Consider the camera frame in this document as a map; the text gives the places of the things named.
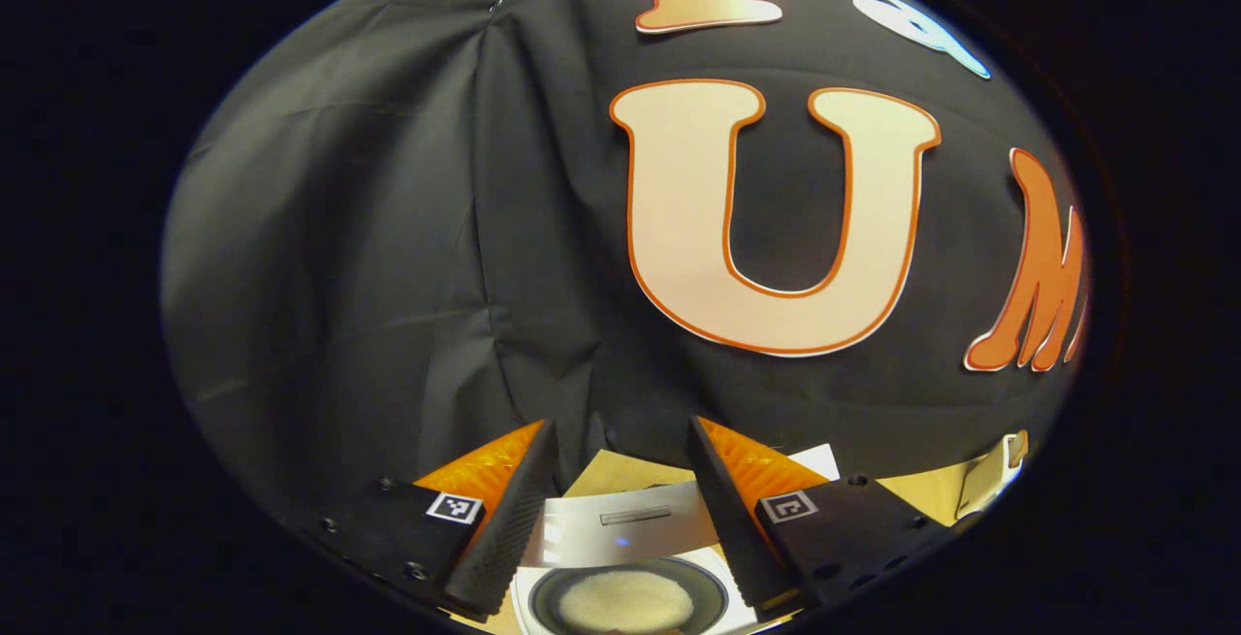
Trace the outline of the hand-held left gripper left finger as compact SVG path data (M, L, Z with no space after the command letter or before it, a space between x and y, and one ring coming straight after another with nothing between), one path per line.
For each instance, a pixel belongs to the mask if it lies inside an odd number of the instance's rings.
M553 423L505 433L412 482L379 479L320 512L320 546L364 577L462 618L499 613L551 494Z

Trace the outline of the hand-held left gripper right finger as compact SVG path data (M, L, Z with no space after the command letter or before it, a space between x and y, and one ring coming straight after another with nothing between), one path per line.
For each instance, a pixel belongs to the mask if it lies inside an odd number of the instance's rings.
M865 475L829 480L694 417L688 461L738 590L758 613L830 609L951 541L951 528Z

